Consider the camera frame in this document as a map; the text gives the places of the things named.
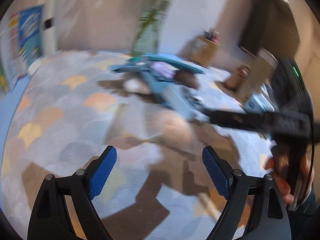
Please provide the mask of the person's right hand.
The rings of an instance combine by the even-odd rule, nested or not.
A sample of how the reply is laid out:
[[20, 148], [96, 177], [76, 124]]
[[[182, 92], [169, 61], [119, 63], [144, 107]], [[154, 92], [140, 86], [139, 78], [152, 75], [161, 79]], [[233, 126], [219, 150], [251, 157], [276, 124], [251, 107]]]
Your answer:
[[[303, 159], [300, 162], [300, 172], [302, 174], [303, 182], [302, 182], [302, 193], [299, 195], [299, 200], [302, 201], [302, 204], [307, 200], [311, 193], [312, 188], [312, 182], [314, 179], [315, 171], [314, 168], [310, 170], [311, 168], [311, 160], [309, 160], [307, 157], [303, 157]], [[281, 194], [281, 197], [286, 205], [292, 204], [295, 201], [294, 195], [292, 195], [291, 187], [289, 184], [281, 178], [276, 173], [275, 170], [275, 162], [274, 157], [268, 159], [268, 161], [265, 164], [266, 170], [271, 170], [271, 175], [274, 177], [274, 180], [277, 184], [277, 187], [279, 189], [279, 192]]]

